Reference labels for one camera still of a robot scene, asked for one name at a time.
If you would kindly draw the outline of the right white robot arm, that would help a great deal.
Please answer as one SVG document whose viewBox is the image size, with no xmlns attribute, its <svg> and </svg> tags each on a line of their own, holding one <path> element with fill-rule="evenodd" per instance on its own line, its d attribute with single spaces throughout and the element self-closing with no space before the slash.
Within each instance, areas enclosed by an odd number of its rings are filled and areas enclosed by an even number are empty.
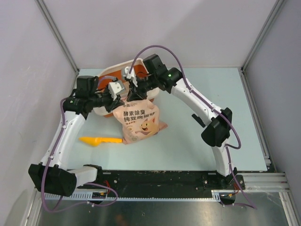
<svg viewBox="0 0 301 226">
<path fill-rule="evenodd" d="M 195 120 L 204 128 L 201 137 L 212 148 L 218 186 L 228 189 L 234 183 L 226 151 L 232 111 L 210 103 L 184 78 L 183 72 L 174 67 L 167 69 L 157 54 L 144 59 L 143 64 L 149 73 L 144 79 L 137 78 L 134 69 L 130 66 L 122 69 L 122 77 L 130 83 L 127 101 L 146 99 L 147 92 L 155 88 L 166 91 L 183 101 L 195 113 Z"/>
</svg>

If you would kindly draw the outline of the aluminium frame rail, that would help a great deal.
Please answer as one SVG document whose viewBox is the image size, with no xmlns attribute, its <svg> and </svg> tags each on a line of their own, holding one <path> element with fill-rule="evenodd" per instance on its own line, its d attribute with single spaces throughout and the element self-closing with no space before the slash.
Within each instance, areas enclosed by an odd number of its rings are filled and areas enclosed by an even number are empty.
<svg viewBox="0 0 301 226">
<path fill-rule="evenodd" d="M 288 190 L 289 184 L 281 173 L 242 173 L 221 176 L 210 171 L 99 171 L 95 185 L 108 183 L 115 190 L 131 186 L 195 186 L 204 190 L 230 190 L 235 184 L 247 190 Z"/>
</svg>

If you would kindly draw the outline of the yellow plastic litter scoop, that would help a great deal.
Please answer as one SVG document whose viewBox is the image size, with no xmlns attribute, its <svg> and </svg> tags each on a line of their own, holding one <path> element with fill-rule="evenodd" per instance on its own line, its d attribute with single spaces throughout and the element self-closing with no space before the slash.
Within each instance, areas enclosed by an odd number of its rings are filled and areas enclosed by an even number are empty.
<svg viewBox="0 0 301 226">
<path fill-rule="evenodd" d="M 97 147 L 101 143 L 116 143 L 120 144 L 123 142 L 121 138 L 114 138 L 114 137 L 79 137 L 79 141 L 92 146 Z"/>
</svg>

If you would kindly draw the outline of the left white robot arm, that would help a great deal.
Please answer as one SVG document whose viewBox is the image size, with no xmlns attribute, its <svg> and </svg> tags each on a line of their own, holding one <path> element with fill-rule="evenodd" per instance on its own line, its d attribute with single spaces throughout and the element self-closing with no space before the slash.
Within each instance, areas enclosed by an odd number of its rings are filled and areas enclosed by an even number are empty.
<svg viewBox="0 0 301 226">
<path fill-rule="evenodd" d="M 86 164 L 68 169 L 73 143 L 94 108 L 111 112 L 123 105 L 120 94 L 125 90 L 121 80 L 114 77 L 99 89 L 97 76 L 79 76 L 71 94 L 60 102 L 61 120 L 53 141 L 38 164 L 31 164 L 28 173 L 41 193 L 69 197 L 79 186 L 89 183 L 93 188 L 103 185 L 102 168 Z"/>
</svg>

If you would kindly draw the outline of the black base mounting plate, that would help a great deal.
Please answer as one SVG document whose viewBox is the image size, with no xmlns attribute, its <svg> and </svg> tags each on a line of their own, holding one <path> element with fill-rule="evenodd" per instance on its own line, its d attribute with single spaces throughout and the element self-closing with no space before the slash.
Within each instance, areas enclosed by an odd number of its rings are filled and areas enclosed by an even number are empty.
<svg viewBox="0 0 301 226">
<path fill-rule="evenodd" d="M 191 199 L 211 198 L 212 190 L 245 189 L 242 175 L 221 176 L 215 171 L 103 170 L 96 181 L 82 189 L 109 185 L 120 198 Z"/>
</svg>

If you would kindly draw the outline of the black bag sealing clip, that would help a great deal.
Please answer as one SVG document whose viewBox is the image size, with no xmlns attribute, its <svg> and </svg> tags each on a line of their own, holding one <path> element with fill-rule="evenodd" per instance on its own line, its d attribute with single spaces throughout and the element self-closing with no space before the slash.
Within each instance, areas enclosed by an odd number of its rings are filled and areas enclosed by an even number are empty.
<svg viewBox="0 0 301 226">
<path fill-rule="evenodd" d="M 202 128 L 206 126 L 199 116 L 197 116 L 196 114 L 192 114 L 191 116 Z"/>
</svg>

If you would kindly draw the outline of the pink cat litter bag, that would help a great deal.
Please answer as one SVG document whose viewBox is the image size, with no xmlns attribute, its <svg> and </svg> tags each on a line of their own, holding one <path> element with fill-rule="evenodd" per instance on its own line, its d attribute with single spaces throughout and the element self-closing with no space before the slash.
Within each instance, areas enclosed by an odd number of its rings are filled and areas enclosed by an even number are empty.
<svg viewBox="0 0 301 226">
<path fill-rule="evenodd" d="M 160 120 L 159 108 L 148 99 L 131 102 L 124 99 L 124 104 L 112 113 L 122 125 L 124 144 L 150 138 L 167 128 Z"/>
</svg>

